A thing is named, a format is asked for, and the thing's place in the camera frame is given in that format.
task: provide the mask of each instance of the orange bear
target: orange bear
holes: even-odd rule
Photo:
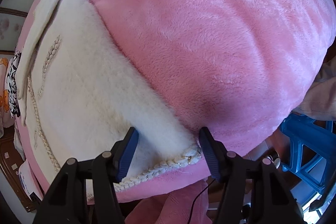
[[[1,58],[0,59],[0,65],[5,65],[5,67],[8,67],[8,59],[7,58]]]
[[[3,91],[3,109],[5,112],[8,112],[9,110],[9,97],[8,97],[8,90]]]

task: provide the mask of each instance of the white plush blanket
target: white plush blanket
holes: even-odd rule
[[[139,144],[116,191],[199,160],[194,136],[118,50],[88,0],[41,0],[34,14],[16,82],[22,122],[50,183],[68,158],[97,157],[130,126]]]

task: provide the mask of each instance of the blue plastic stool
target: blue plastic stool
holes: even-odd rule
[[[326,122],[326,129],[321,128],[305,115],[290,114],[280,125],[280,130],[291,141],[290,164],[282,165],[283,171],[291,171],[320,194],[336,169],[336,134],[332,133],[333,122]],[[306,145],[317,155],[307,164],[301,166],[303,145]],[[322,158],[326,159],[325,169],[321,181],[317,181],[308,172],[318,164]]]

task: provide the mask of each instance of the wooden furniture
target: wooden furniture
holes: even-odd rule
[[[13,141],[14,126],[4,128],[4,135],[0,138],[0,169],[21,201],[22,206],[27,212],[31,212],[36,207],[21,186],[18,169],[23,164],[23,160],[15,149]]]

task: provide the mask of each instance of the wall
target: wall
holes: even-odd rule
[[[35,212],[27,213],[21,205],[20,200],[9,185],[2,171],[0,171],[0,192],[5,198],[8,206],[11,208],[17,219],[22,224],[32,224],[35,217]]]

